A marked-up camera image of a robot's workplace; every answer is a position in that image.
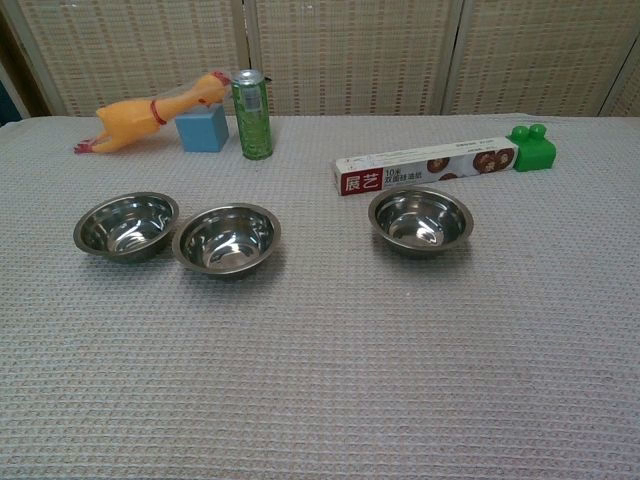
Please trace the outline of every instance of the rubber chicken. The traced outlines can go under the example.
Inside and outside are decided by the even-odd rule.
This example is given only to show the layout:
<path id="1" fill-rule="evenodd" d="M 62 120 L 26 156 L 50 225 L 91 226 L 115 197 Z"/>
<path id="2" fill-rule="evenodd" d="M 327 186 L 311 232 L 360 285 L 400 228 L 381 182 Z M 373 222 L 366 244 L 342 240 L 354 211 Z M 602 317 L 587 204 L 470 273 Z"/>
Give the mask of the rubber chicken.
<path id="1" fill-rule="evenodd" d="M 222 102 L 228 91 L 229 78 L 219 71 L 203 75 L 181 95 L 169 98 L 142 98 L 112 103 L 96 111 L 104 131 L 95 138 L 75 146 L 75 153 L 109 153 L 157 132 L 176 115 L 196 105 L 207 107 Z"/>

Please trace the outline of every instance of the green can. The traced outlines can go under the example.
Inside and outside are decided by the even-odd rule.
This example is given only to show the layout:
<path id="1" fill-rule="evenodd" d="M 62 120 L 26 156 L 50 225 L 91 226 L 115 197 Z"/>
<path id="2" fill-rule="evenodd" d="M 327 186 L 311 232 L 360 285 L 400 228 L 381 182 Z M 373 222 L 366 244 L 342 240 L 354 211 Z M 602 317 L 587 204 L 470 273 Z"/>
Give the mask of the green can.
<path id="1" fill-rule="evenodd" d="M 258 70 L 240 70 L 233 76 L 231 89 L 242 153 L 250 160 L 267 158 L 273 144 L 264 75 Z"/>

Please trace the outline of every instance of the green toy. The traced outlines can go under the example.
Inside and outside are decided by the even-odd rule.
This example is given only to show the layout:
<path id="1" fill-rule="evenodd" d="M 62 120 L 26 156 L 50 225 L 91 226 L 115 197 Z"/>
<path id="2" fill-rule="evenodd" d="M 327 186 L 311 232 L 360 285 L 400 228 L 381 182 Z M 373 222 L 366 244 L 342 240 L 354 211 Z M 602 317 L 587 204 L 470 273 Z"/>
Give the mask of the green toy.
<path id="1" fill-rule="evenodd" d="M 536 123 L 531 127 L 517 126 L 507 138 L 518 145 L 515 168 L 518 172 L 551 168 L 556 158 L 556 147 L 544 138 L 547 129 Z"/>

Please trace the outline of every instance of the blue block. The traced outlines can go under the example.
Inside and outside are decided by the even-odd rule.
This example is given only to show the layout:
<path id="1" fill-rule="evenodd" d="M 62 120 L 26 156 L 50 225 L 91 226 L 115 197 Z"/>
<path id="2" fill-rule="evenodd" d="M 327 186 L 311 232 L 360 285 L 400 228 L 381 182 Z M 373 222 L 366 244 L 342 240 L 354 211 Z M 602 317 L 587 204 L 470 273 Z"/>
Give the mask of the blue block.
<path id="1" fill-rule="evenodd" d="M 229 138 L 227 118 L 219 103 L 178 115 L 176 127 L 185 152 L 219 152 Z"/>

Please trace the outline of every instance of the stainless steel bowl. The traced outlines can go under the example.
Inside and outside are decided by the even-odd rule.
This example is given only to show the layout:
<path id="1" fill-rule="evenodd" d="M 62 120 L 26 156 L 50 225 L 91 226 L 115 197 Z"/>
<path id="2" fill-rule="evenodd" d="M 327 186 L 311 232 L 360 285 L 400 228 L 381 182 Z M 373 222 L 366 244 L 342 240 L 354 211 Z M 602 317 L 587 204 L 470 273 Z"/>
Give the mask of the stainless steel bowl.
<path id="1" fill-rule="evenodd" d="M 77 223 L 73 240 L 80 250 L 121 263 L 156 255 L 178 218 L 176 202 L 154 192 L 137 192 L 107 200 Z"/>
<path id="2" fill-rule="evenodd" d="M 187 268 L 217 277 L 240 277 L 269 257 L 280 223 L 268 210 L 234 203 L 195 215 L 173 237 L 173 254 Z"/>
<path id="3" fill-rule="evenodd" d="M 428 257 L 464 242 L 473 217 L 451 195 L 424 187 L 392 188 L 369 205 L 369 220 L 394 250 Z"/>

